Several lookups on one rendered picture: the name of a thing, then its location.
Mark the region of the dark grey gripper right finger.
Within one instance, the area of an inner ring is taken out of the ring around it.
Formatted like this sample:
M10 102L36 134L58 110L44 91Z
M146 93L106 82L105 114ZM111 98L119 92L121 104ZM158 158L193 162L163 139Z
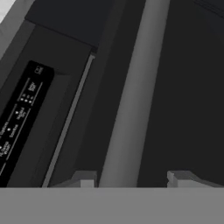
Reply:
M177 188L224 188L224 185L215 184L204 180L193 174L191 171L168 171L167 187Z

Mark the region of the black dishwasher door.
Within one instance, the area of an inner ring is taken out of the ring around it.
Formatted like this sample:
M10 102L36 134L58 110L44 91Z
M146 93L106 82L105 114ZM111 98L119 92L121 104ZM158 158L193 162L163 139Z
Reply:
M0 189L97 171L146 0L0 0ZM224 0L171 0L135 187L224 186Z

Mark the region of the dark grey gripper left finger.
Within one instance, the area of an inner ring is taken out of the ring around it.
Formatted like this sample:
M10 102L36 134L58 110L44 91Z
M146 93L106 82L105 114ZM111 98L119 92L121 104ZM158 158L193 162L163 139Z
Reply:
M97 171L76 171L69 180L54 185L53 188L61 188L61 187L94 188L96 187L96 180L97 180Z

